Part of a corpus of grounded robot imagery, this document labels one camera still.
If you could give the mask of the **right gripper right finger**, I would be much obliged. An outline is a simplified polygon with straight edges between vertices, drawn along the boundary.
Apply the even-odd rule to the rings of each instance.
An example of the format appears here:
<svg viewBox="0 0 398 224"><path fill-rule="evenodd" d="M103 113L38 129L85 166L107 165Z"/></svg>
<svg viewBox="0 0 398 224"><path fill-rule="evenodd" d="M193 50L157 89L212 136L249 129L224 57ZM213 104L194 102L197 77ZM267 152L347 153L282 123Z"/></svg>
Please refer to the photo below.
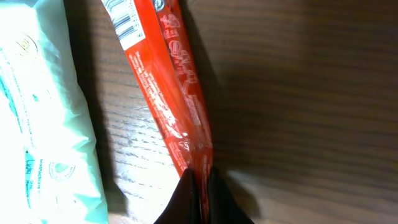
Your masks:
<svg viewBox="0 0 398 224"><path fill-rule="evenodd" d="M235 201L216 167L211 168L208 183L209 223L254 224Z"/></svg>

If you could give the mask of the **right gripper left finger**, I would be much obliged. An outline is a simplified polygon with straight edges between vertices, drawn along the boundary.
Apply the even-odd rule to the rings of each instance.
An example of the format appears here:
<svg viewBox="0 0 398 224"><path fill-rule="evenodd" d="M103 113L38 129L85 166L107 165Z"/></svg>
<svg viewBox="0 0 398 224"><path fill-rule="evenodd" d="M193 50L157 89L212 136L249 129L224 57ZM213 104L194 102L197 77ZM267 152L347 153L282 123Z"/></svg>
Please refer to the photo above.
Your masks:
<svg viewBox="0 0 398 224"><path fill-rule="evenodd" d="M154 224L201 224L200 198L192 169L185 169L165 210Z"/></svg>

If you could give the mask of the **mint green wet wipes pack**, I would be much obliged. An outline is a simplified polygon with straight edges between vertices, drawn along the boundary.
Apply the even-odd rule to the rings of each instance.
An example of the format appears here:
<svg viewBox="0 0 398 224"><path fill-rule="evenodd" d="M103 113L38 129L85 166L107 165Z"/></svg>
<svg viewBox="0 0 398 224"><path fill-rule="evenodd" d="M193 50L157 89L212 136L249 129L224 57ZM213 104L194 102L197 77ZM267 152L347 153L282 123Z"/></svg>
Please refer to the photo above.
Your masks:
<svg viewBox="0 0 398 224"><path fill-rule="evenodd" d="M1 2L1 222L107 223L62 1Z"/></svg>

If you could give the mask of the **red Nescafe stick sachet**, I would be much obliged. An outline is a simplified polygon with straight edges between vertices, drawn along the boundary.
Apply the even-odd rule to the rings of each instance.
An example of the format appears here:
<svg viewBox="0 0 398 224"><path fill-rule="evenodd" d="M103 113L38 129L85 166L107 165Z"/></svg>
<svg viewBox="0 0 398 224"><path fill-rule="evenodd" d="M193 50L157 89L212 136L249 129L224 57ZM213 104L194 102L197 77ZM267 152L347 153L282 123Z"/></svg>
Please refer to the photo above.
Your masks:
<svg viewBox="0 0 398 224"><path fill-rule="evenodd" d="M191 218L208 223L213 145L208 115L177 0L103 0L179 175L197 195Z"/></svg>

